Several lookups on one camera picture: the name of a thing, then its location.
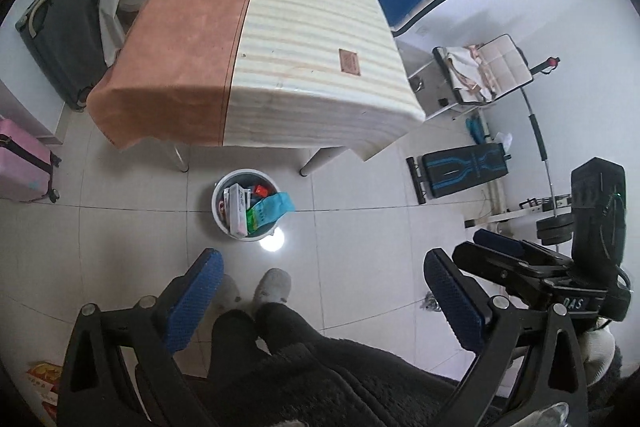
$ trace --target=table leg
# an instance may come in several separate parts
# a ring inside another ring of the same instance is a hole
[[[180,172],[187,172],[189,170],[189,160],[187,158],[184,149],[186,146],[178,146],[173,142],[161,141],[160,145],[165,154],[169,156],[172,163],[178,168]]]
[[[300,176],[308,176],[317,171],[323,165],[329,163],[336,156],[339,156],[347,150],[347,147],[324,147],[313,155],[306,165],[300,169]]]

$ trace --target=striped tablecloth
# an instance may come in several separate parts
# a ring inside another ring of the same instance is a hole
[[[88,100],[117,147],[346,146],[366,160],[424,121],[377,0],[225,3],[213,17],[216,0],[148,1]]]

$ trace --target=orange tablecloth section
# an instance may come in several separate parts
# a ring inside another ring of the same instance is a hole
[[[117,148],[146,136],[222,145],[249,0],[148,0],[87,109]]]

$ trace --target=black strap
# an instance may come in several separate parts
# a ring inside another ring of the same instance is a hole
[[[0,134],[0,147],[4,147],[8,151],[11,151],[16,156],[28,161],[31,165],[35,165],[38,169],[45,171],[49,176],[53,172],[53,167],[50,163],[42,161],[37,156],[31,154],[28,150],[19,146],[10,136],[6,134]]]

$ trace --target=suitcase wheel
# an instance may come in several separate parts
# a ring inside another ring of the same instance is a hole
[[[60,193],[58,192],[58,190],[56,188],[52,188],[49,191],[49,201],[51,201],[51,203],[55,203],[59,199],[60,199]]]

